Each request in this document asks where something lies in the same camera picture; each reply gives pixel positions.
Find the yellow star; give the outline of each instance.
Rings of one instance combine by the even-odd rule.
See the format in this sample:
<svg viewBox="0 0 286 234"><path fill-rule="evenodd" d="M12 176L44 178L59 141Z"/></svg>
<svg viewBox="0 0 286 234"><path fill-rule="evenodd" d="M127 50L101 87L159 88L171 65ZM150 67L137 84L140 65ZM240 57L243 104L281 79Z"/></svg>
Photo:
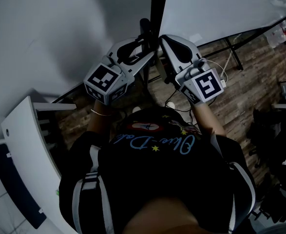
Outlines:
<svg viewBox="0 0 286 234"><path fill-rule="evenodd" d="M154 147L152 147L152 149L153 149L153 151L160 151L159 149L158 149L159 147L157 147L157 146L154 146Z"/></svg>

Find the white shoe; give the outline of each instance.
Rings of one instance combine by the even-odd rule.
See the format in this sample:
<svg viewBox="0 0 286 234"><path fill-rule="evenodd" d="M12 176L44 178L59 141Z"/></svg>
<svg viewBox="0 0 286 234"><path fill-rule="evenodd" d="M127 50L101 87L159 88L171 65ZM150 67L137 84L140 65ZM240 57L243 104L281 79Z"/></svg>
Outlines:
<svg viewBox="0 0 286 234"><path fill-rule="evenodd" d="M172 101L168 101L167 106L175 109L175 104Z"/></svg>
<svg viewBox="0 0 286 234"><path fill-rule="evenodd" d="M135 112L137 112L137 111L139 111L139 110L141 110L140 107L134 107L133 110L132 110L132 114L135 113Z"/></svg>

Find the black t-shirt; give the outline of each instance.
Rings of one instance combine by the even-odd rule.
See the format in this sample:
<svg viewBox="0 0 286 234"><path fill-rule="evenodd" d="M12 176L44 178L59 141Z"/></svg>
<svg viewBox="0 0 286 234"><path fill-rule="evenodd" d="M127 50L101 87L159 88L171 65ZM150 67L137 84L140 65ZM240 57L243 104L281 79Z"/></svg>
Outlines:
<svg viewBox="0 0 286 234"><path fill-rule="evenodd" d="M229 231L233 194L235 198L249 201L242 206L236 203L236 212L242 212L236 223L249 213L252 189L246 187L239 174L232 172L235 167L230 165L231 162L239 164L254 185L237 142L217 136L219 151L210 136L200 135L170 108L138 111L124 120L119 132L110 143L104 143L93 132L86 132L70 150L59 199L61 213L73 228L73 191L92 168L91 145L101 148L98 173L105 183L114 233L122 233L143 205L156 197L179 198L199 225L211 232ZM98 185L96 190L81 191L78 211L83 233L95 229L96 233L106 232Z"/></svg>

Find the bracelet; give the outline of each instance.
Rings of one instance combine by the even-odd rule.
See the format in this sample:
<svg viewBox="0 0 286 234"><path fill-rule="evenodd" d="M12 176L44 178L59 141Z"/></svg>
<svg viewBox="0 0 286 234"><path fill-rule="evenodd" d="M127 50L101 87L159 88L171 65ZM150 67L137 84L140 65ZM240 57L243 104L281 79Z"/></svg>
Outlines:
<svg viewBox="0 0 286 234"><path fill-rule="evenodd" d="M112 115L102 115L102 114L100 114L100 113L94 111L93 109L91 109L91 111L92 111L93 113L96 113L97 115L100 115L100 116L112 116Z"/></svg>

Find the black and white square marker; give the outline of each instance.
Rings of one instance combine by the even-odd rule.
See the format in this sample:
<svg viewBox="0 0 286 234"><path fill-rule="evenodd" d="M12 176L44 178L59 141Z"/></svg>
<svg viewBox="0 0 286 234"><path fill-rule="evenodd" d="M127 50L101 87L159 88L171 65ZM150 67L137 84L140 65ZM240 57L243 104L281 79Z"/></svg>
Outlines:
<svg viewBox="0 0 286 234"><path fill-rule="evenodd" d="M90 76L88 82L93 84L95 87L106 92L114 81L118 78L118 74L112 70L100 65L95 72Z"/></svg>
<svg viewBox="0 0 286 234"><path fill-rule="evenodd" d="M208 72L207 74L196 78L195 81L205 99L222 90L212 72Z"/></svg>
<svg viewBox="0 0 286 234"><path fill-rule="evenodd" d="M126 91L127 84L124 84L122 87L117 89L116 91L112 92L109 95L109 103L113 102L115 99L119 98L121 95L123 95Z"/></svg>
<svg viewBox="0 0 286 234"><path fill-rule="evenodd" d="M185 94L186 97L190 99L193 104L197 104L198 102L200 102L200 99L198 99L198 97L194 95L194 93L191 90L189 90L188 87L184 86L181 92Z"/></svg>
<svg viewBox="0 0 286 234"><path fill-rule="evenodd" d="M88 85L85 85L85 86L88 90L89 95L93 96L95 99L99 100L100 102L105 103L104 96L102 94L100 94L98 91L94 90Z"/></svg>

